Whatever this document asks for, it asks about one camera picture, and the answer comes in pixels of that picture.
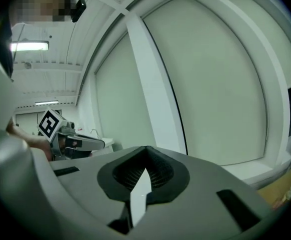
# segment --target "fluorescent light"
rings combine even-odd
[[[36,105],[46,105],[46,104],[58,104],[59,101],[54,100],[54,101],[42,101],[42,102],[36,102]]]
[[[48,41],[26,41],[13,42],[10,47],[12,52],[21,51],[47,51],[49,49]]]

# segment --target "black slot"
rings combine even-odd
[[[231,190],[216,193],[242,231],[257,224],[260,219]]]
[[[64,169],[54,170],[54,173],[57,177],[59,177],[59,176],[71,174],[71,173],[74,173],[77,171],[80,171],[80,170],[77,167],[72,166],[72,167],[68,167],[68,168],[64,168]]]

